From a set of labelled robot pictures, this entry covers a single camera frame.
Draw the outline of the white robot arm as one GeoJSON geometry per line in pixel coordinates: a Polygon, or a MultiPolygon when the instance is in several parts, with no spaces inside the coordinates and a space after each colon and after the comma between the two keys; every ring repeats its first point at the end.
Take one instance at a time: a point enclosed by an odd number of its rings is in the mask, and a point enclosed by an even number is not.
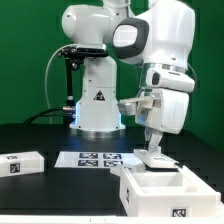
{"type": "Polygon", "coordinates": [[[70,66],[84,66],[82,96],[72,130],[87,138],[109,138],[125,131],[122,115],[143,125],[145,140],[156,144],[163,133],[183,127],[195,81],[186,75],[195,31],[195,12],[180,0],[148,0],[134,15],[130,0],[103,5],[71,5],[62,17],[70,66]],[[141,92],[116,99],[117,64],[140,66],[141,92]]]}

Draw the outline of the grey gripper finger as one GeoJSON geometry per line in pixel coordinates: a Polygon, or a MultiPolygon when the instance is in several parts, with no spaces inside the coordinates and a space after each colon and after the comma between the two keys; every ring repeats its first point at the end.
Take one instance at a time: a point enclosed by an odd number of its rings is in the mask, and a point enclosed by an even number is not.
{"type": "Polygon", "coordinates": [[[152,137],[152,129],[151,128],[145,128],[144,136],[145,136],[144,149],[148,150],[149,142],[151,141],[151,137],[152,137]]]}
{"type": "Polygon", "coordinates": [[[160,153],[161,147],[159,146],[163,133],[159,130],[152,130],[149,138],[148,151],[151,153],[160,153]]]}

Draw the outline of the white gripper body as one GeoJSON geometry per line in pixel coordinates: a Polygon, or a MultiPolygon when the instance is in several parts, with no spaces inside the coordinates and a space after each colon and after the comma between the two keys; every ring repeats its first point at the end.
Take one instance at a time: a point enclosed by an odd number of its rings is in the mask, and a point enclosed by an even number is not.
{"type": "Polygon", "coordinates": [[[137,123],[161,132],[178,134],[184,124],[189,95],[167,89],[153,89],[149,101],[140,101],[137,123]]]}

